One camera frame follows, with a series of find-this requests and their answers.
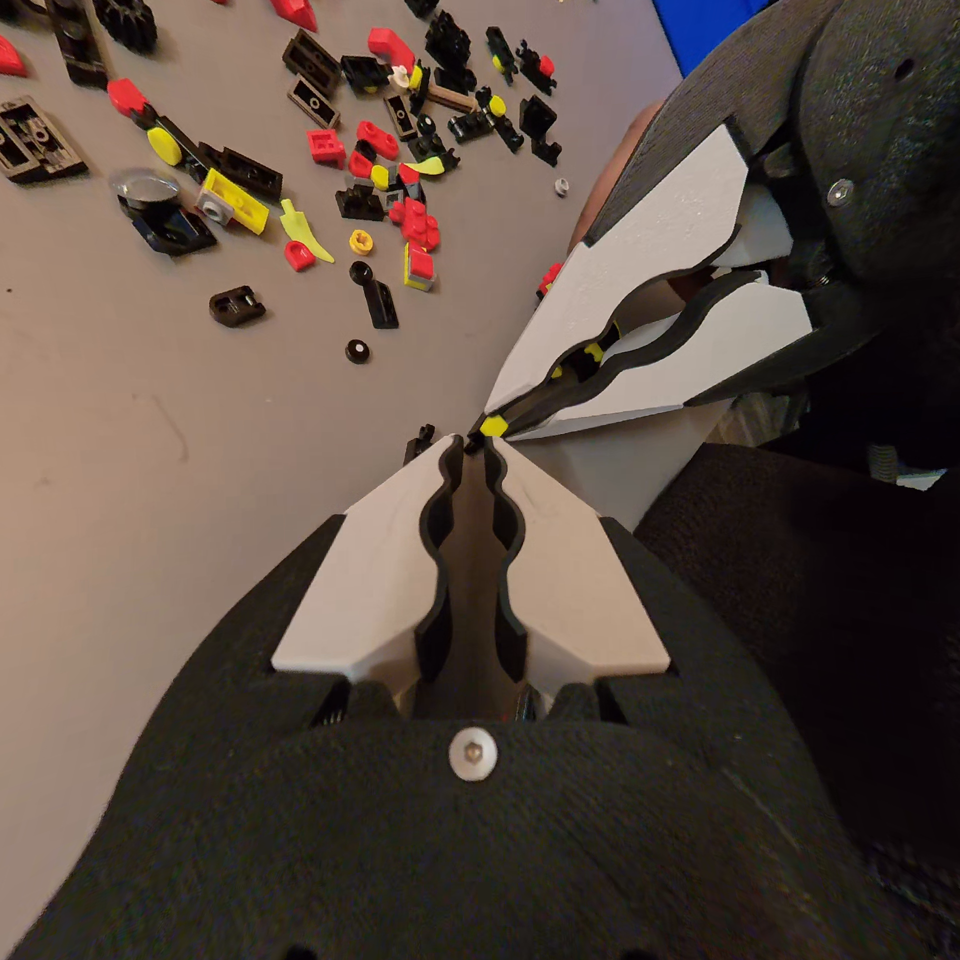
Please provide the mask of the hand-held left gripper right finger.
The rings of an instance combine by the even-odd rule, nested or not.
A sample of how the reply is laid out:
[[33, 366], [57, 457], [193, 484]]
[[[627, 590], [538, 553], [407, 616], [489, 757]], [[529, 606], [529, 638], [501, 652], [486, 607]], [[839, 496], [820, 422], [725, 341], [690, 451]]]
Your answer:
[[562, 688], [666, 674], [671, 657], [604, 517], [501, 438], [484, 444], [499, 665], [548, 703]]

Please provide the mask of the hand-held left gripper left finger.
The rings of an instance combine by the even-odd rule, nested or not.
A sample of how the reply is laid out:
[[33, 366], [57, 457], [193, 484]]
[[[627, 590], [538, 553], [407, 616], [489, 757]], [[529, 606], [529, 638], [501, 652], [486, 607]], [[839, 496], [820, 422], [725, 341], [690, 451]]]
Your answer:
[[271, 657], [277, 672], [378, 683], [401, 716], [450, 654], [450, 570], [463, 437], [433, 442], [343, 514]]

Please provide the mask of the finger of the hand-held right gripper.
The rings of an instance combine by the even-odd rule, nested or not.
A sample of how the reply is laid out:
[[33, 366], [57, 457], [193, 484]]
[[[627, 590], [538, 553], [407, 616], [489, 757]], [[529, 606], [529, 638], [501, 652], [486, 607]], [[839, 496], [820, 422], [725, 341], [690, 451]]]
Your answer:
[[[748, 188], [748, 166], [726, 125], [716, 126], [611, 226], [593, 223], [562, 264], [543, 302], [520, 334], [486, 402], [484, 417], [522, 414], [543, 394], [577, 382], [555, 366], [602, 335], [636, 291], [703, 268], [757, 271], [782, 257], [792, 240], [764, 188]], [[684, 407], [726, 401], [794, 378], [762, 365], [786, 359], [794, 343], [709, 389]]]
[[756, 270], [729, 272], [677, 315], [621, 336], [592, 377], [505, 414], [504, 438], [560, 436], [680, 410], [811, 331], [801, 293], [770, 285]]

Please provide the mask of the partly built lego model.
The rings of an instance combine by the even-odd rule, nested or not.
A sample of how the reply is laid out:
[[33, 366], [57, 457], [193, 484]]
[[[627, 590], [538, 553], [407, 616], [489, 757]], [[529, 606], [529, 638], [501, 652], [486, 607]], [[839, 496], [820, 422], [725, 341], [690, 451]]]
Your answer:
[[[563, 264], [557, 262], [546, 271], [536, 288], [537, 302], [540, 304], [546, 298], [553, 283], [562, 270]], [[558, 362], [551, 372], [551, 379], [559, 379], [570, 374], [583, 383], [594, 377], [599, 370], [606, 352], [622, 337], [622, 330], [617, 320], [610, 322], [608, 329], [587, 344], [578, 347], [565, 359]]]

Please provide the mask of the scattered loose lego pieces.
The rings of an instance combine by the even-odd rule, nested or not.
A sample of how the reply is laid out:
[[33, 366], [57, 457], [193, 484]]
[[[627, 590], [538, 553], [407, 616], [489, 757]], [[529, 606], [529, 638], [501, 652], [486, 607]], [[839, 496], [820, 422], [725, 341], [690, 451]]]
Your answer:
[[[310, 158], [345, 174], [345, 188], [335, 193], [342, 219], [389, 219], [399, 227], [406, 287], [428, 292], [436, 280], [433, 253], [441, 234], [428, 210], [425, 178], [442, 177], [460, 163], [427, 105], [453, 112], [447, 126], [459, 146], [496, 133], [516, 154], [529, 139], [533, 155], [556, 166], [561, 145], [547, 140], [556, 112], [533, 95], [521, 101], [516, 126], [504, 99], [478, 85], [470, 35], [437, 2], [405, 3], [426, 23], [424, 52], [432, 65], [385, 27], [369, 30], [368, 55], [335, 57], [317, 40], [312, 2], [270, 6], [296, 27], [281, 60], [293, 78], [287, 98], [314, 123], [306, 132]], [[196, 198], [189, 198], [174, 178], [150, 169], [114, 177], [119, 209], [155, 253], [180, 258], [215, 247], [210, 224], [260, 236], [270, 209], [279, 208], [284, 258], [294, 271], [335, 262], [284, 194], [280, 171], [237, 150], [192, 140], [129, 78], [111, 77], [90, 13], [114, 42], [151, 56], [160, 36], [149, 2], [2, 2], [3, 22], [16, 23], [26, 12], [48, 24], [71, 82], [104, 92], [114, 110], [146, 135], [153, 153], [197, 186]]]

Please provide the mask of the person's right hand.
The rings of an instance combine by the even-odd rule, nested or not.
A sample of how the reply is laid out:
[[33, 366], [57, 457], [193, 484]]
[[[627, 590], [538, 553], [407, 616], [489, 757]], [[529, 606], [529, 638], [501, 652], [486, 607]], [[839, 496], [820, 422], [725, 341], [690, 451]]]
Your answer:
[[665, 102], [665, 100], [660, 100], [648, 104], [631, 121], [630, 126], [628, 126], [586, 198], [567, 246], [568, 254], [573, 251], [577, 244], [583, 241], [587, 231], [614, 189], [624, 166], [630, 161], [645, 131]]

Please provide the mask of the blue plastic bin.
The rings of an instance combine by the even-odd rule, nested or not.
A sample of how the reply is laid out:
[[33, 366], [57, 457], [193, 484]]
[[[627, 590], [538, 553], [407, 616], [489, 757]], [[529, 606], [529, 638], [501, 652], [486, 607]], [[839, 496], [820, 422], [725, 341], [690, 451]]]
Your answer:
[[653, 1], [681, 77], [767, 6], [766, 1]]

